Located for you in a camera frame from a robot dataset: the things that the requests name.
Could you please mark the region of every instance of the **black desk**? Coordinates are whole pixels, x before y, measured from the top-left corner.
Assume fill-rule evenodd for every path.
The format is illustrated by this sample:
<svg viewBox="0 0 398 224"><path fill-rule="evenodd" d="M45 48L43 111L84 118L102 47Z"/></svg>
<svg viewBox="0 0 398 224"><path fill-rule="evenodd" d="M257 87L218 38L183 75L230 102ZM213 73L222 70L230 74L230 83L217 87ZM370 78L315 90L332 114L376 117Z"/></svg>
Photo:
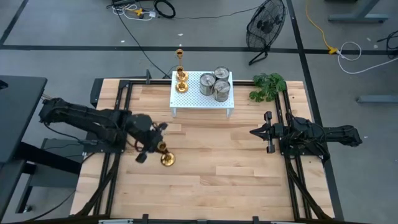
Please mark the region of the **black desk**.
<svg viewBox="0 0 398 224"><path fill-rule="evenodd" d="M0 76L0 220L8 206L21 174L33 174L43 164L74 174L79 162L66 159L21 142L40 97L46 78Z"/></svg>

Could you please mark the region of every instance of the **black desk fan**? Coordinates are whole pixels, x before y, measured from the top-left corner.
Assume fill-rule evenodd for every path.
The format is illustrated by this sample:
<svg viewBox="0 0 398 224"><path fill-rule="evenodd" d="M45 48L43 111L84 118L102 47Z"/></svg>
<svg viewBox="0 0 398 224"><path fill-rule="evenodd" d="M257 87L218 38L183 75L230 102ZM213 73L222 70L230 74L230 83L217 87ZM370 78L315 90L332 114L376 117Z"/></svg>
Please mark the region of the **black desk fan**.
<svg viewBox="0 0 398 224"><path fill-rule="evenodd" d="M262 3L246 27L246 43L253 52L260 52L249 65L267 58L269 47L279 35L285 22L285 6L282 0L266 0Z"/></svg>

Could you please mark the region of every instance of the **silver metal can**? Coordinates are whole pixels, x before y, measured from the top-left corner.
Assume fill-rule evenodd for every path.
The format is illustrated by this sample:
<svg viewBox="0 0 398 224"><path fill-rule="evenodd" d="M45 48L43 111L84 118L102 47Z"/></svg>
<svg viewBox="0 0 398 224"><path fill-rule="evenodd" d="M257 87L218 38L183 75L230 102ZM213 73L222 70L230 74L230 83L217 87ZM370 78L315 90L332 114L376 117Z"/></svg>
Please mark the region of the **silver metal can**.
<svg viewBox="0 0 398 224"><path fill-rule="evenodd" d="M217 67L214 71L214 75L217 80L225 80L228 81L229 78L229 69L223 66Z"/></svg>
<svg viewBox="0 0 398 224"><path fill-rule="evenodd" d="M224 102L229 97L229 90L231 89L231 85L228 81L225 80L217 80L214 83L214 99L219 102Z"/></svg>
<svg viewBox="0 0 398 224"><path fill-rule="evenodd" d="M204 73L200 76L200 92L205 96L213 94L213 85L216 77L212 73Z"/></svg>

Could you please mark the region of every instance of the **fan stand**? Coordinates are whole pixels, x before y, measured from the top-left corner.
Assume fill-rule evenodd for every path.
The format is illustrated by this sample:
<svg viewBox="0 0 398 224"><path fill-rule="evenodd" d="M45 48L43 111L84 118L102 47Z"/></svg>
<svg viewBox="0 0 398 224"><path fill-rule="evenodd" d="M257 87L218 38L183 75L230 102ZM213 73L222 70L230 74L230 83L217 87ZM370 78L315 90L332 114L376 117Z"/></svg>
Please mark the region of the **fan stand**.
<svg viewBox="0 0 398 224"><path fill-rule="evenodd" d="M259 61L261 61L261 60L266 59L266 58L268 57L268 51L269 51L269 47L265 47L264 50L262 50L259 54L257 54L257 56L255 56L255 57L249 62L249 65L252 65L252 64L254 64L254 63L256 63L256 62L259 62ZM262 58L260 58L260 59L257 59L258 57L260 57L260 55L261 55L262 53L264 53L265 56L262 57Z"/></svg>

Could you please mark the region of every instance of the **white cable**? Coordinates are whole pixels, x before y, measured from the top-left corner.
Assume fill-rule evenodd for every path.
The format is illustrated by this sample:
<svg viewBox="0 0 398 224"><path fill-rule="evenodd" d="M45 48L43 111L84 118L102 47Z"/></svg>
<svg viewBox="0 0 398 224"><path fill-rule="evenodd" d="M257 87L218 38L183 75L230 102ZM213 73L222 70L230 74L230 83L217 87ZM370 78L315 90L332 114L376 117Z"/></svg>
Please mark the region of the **white cable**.
<svg viewBox="0 0 398 224"><path fill-rule="evenodd" d="M149 20L151 20L153 18L153 17L150 17L149 19L132 18L132 17L129 17L126 14L126 11L128 11L126 9L136 10L136 9L138 9L138 6L135 5L135 4L130 4L130 5L126 6L126 7L117 7L117 8L112 6L112 13L115 14L115 15L120 15L120 16L124 15L124 17L126 17L127 19L138 20L138 21L149 21ZM142 14L150 14L150 13L152 13L152 12L142 12Z"/></svg>
<svg viewBox="0 0 398 224"><path fill-rule="evenodd" d="M348 58L348 57L345 57L345 56L343 55L343 47L344 47L346 44L354 44L354 45L356 45L356 46L358 47L358 49L359 49L359 55L358 55L358 57L356 57L356 58ZM374 68L377 68L377 67L382 66L382 65L387 65L388 63L391 63L391 62L393 62L393 61L395 61L395 60L398 60L398 58L395 58L395 59L393 59L393 60L390 60L390 61L381 63L381 64L379 64L379 65L372 66L372 67L367 68L367 69L364 69L364 70L362 70L362 71L358 71L358 72L347 72L347 71L346 71L345 69L343 69L343 67L341 66L340 58L343 58L343 59L345 59L345 60L349 60L349 61L351 61L351 62L353 62L353 61L355 61L355 60L358 60L358 59L361 57L362 48L361 48L357 43L352 42L352 41L349 41L349 42L343 43L343 45L342 45L341 48L340 48L340 51L339 51L339 50L337 51L337 54L338 54L338 56L337 56L338 65L340 66L340 68L342 69L342 71L344 71L345 73L350 74L350 75L363 73L363 72L366 72L366 71L368 71L368 70L370 70L370 69L374 69Z"/></svg>

